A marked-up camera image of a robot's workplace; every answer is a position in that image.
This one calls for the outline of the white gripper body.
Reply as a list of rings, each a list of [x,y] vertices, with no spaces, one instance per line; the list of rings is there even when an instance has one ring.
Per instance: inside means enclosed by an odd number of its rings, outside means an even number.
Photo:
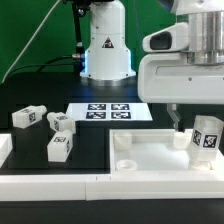
[[[148,54],[138,96],[147,103],[224,104],[224,65],[190,65],[184,53]]]

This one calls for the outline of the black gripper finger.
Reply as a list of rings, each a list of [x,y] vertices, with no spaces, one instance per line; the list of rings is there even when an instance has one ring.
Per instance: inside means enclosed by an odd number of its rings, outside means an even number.
[[[171,119],[174,122],[174,128],[178,132],[183,132],[184,131],[184,124],[183,124],[183,119],[178,112],[178,105],[174,103],[169,103],[167,105],[167,112]]]

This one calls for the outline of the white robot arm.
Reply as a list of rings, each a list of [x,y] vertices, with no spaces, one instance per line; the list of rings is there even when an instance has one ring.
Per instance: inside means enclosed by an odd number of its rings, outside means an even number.
[[[224,0],[157,1],[176,21],[143,39],[147,55],[137,71],[125,45],[121,2],[90,2],[91,43],[82,79],[112,86],[137,77],[141,101],[165,103],[175,122],[179,104],[224,104]]]

